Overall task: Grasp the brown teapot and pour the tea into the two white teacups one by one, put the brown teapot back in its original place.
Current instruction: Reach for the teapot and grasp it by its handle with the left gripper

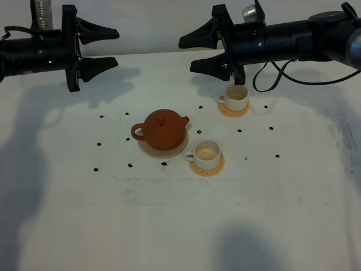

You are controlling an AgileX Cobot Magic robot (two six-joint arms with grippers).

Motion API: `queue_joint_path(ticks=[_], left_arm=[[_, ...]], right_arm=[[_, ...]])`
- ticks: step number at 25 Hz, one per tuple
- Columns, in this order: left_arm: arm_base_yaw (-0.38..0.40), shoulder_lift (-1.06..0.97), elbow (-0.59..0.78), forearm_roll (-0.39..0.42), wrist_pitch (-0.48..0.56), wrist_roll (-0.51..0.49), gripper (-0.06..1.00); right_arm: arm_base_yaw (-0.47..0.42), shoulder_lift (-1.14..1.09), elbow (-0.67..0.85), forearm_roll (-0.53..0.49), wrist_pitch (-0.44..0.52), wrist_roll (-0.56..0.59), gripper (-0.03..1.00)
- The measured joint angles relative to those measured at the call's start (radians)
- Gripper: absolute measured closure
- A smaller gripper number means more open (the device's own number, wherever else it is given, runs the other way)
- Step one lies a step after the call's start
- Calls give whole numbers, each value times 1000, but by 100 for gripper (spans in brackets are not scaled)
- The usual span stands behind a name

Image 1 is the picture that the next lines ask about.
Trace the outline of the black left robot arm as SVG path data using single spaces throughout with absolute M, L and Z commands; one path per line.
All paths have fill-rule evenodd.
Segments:
M 88 82 L 118 65 L 114 57 L 84 58 L 80 46 L 119 38 L 116 29 L 77 17 L 75 5 L 62 6 L 61 29 L 44 29 L 43 2 L 31 1 L 30 28 L 7 26 L 1 38 L 1 78 L 64 70 L 67 87 L 79 91 L 78 81 Z

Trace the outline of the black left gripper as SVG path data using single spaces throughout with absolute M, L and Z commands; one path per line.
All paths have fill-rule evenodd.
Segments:
M 36 71 L 64 70 L 70 92 L 80 90 L 78 85 L 78 41 L 75 37 L 76 22 L 78 38 L 83 45 L 95 41 L 115 40 L 120 37 L 116 29 L 90 23 L 76 18 L 76 15 L 77 9 L 74 5 L 64 5 L 60 30 L 33 31 L 33 43 L 38 63 Z M 83 82 L 89 82 L 100 73 L 116 66 L 118 66 L 118 62 L 114 57 L 82 58 L 80 79 Z

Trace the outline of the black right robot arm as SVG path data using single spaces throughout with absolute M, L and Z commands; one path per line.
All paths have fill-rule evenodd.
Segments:
M 180 38 L 179 48 L 216 49 L 222 42 L 224 53 L 194 60 L 190 71 L 234 79 L 235 85 L 246 81 L 244 67 L 277 61 L 336 61 L 360 74 L 360 18 L 347 2 L 341 11 L 313 15 L 307 20 L 266 25 L 265 13 L 258 1 L 242 11 L 244 23 L 234 24 L 225 5 L 212 9 L 212 18 L 199 29 Z

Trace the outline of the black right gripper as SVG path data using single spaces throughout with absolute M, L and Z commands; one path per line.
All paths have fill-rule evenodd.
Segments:
M 190 71 L 222 81 L 229 81 L 232 74 L 236 85 L 244 85 L 244 66 L 267 62 L 265 21 L 234 24 L 224 4 L 213 7 L 212 17 L 202 27 L 181 37 L 178 46 L 216 49 L 221 39 L 225 53 L 192 61 Z

